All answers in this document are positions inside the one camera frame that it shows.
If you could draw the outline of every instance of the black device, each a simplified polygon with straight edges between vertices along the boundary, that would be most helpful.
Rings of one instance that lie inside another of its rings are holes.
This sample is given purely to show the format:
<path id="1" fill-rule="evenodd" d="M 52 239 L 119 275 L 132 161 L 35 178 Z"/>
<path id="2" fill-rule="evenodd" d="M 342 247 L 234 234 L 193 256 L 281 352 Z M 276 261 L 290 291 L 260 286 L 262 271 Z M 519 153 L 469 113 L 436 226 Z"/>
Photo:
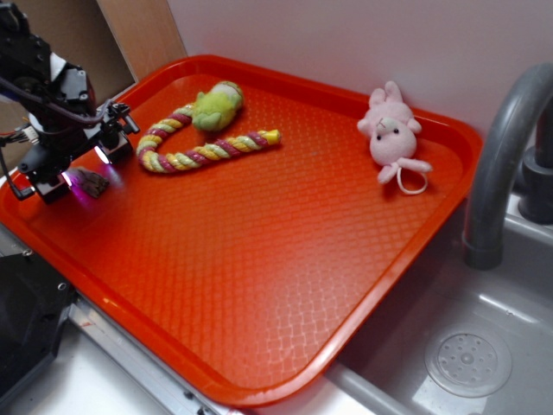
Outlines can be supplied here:
<path id="1" fill-rule="evenodd" d="M 1 0 L 0 94 L 29 111 L 28 124 L 0 137 L 0 164 L 19 200 L 34 193 L 46 203 L 58 199 L 69 189 L 61 174 L 95 147 L 111 163 L 132 152 L 127 134 L 139 128 L 130 108 L 107 100 L 97 110 L 85 70 L 54 54 L 30 32 L 27 17 Z M 18 165 L 31 184 L 23 189 L 11 181 L 2 156 L 2 147 L 21 141 L 33 143 Z"/>
<path id="2" fill-rule="evenodd" d="M 114 163 L 132 152 L 127 134 L 139 129 L 130 108 L 106 101 L 97 110 L 86 72 L 52 53 L 29 30 L 27 17 L 0 0 L 0 99 L 16 101 L 29 122 L 0 134 L 0 165 L 19 200 L 35 193 L 46 202 L 68 192 L 62 178 L 71 162 L 98 148 Z M 18 165 L 30 185 L 10 178 L 2 147 L 30 141 Z M 75 291 L 40 255 L 22 246 L 0 224 L 0 412 L 51 362 Z"/>

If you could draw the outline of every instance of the orange tray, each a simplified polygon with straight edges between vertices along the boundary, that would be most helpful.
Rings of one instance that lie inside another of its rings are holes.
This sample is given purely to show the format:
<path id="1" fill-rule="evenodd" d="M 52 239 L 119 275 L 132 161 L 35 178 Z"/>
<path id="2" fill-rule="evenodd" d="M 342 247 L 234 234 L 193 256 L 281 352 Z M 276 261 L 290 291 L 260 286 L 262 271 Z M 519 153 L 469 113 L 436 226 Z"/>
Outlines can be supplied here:
<path id="1" fill-rule="evenodd" d="M 362 94 L 196 56 L 119 101 L 146 131 L 220 80 L 243 88 L 245 107 L 217 137 L 278 129 L 281 145 L 173 175 L 90 152 L 75 164 L 109 178 L 99 199 L 75 190 L 51 205 L 19 202 L 3 186 L 0 220 L 206 396 L 255 406 L 332 362 L 465 197 L 481 140 L 415 110 L 416 156 L 434 171 L 407 196 L 377 183 L 356 126 Z M 159 151 L 205 139 L 189 126 Z"/>

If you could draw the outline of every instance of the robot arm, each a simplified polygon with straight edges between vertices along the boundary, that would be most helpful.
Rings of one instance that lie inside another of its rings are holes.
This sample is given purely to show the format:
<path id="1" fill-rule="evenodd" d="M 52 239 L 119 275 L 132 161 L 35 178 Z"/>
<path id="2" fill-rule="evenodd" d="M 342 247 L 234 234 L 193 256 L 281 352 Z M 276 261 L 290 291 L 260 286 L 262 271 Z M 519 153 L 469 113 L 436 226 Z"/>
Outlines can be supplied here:
<path id="1" fill-rule="evenodd" d="M 132 152 L 126 135 L 139 129 L 130 108 L 108 100 L 97 111 L 86 72 L 52 53 L 30 32 L 27 17 L 13 3 L 1 1 L 0 94 L 29 111 L 30 124 L 0 137 L 0 149 L 14 141 L 34 144 L 18 166 L 32 187 L 19 190 L 10 182 L 20 200 L 34 192 L 46 202 L 57 199 L 64 193 L 61 173 L 94 147 L 110 162 Z M 9 178 L 1 152 L 0 163 Z"/>

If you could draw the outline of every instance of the white wall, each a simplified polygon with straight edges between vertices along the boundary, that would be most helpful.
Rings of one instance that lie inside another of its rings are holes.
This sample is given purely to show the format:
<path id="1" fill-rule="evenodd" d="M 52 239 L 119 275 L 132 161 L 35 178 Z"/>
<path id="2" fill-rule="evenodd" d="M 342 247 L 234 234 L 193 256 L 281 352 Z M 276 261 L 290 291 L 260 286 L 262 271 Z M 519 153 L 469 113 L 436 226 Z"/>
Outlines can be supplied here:
<path id="1" fill-rule="evenodd" d="M 553 61 L 551 0 L 168 0 L 190 55 L 218 54 L 409 104 L 486 135 L 529 66 Z"/>

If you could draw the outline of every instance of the stuffed animal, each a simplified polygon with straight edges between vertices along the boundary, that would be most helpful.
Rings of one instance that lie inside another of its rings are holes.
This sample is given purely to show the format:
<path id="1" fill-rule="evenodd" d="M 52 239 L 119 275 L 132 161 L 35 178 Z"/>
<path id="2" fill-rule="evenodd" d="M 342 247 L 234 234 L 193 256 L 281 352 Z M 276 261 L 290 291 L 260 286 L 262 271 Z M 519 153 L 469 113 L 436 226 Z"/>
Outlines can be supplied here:
<path id="1" fill-rule="evenodd" d="M 227 127 L 244 104 L 242 90 L 234 82 L 222 81 L 208 93 L 198 93 L 193 104 L 192 125 L 202 131 Z"/>
<path id="2" fill-rule="evenodd" d="M 413 111 L 404 103 L 399 87 L 393 81 L 386 82 L 385 89 L 374 90 L 369 98 L 369 111 L 357 123 L 359 131 L 370 140 L 373 160 L 382 169 L 378 173 L 380 183 L 389 182 L 397 176 L 400 188 L 409 194 L 421 193 L 426 189 L 426 175 L 432 166 L 412 158 L 416 151 L 415 134 L 422 126 L 413 117 Z M 406 190 L 401 183 L 401 169 L 409 169 L 423 175 L 422 190 Z"/>

